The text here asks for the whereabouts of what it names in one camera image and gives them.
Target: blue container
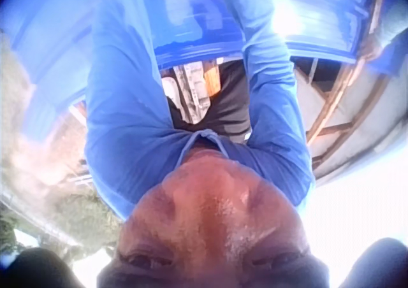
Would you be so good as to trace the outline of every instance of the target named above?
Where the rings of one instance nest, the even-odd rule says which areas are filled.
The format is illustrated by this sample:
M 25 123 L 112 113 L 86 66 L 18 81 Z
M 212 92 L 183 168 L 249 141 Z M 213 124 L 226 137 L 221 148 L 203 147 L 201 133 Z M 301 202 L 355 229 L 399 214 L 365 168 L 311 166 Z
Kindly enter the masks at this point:
M 242 34 L 220 0 L 145 0 L 160 68 L 240 55 Z M 2 29 L 37 90 L 22 132 L 43 141 L 84 99 L 98 0 L 6 0 Z M 292 55 L 353 63 L 372 0 L 271 0 Z

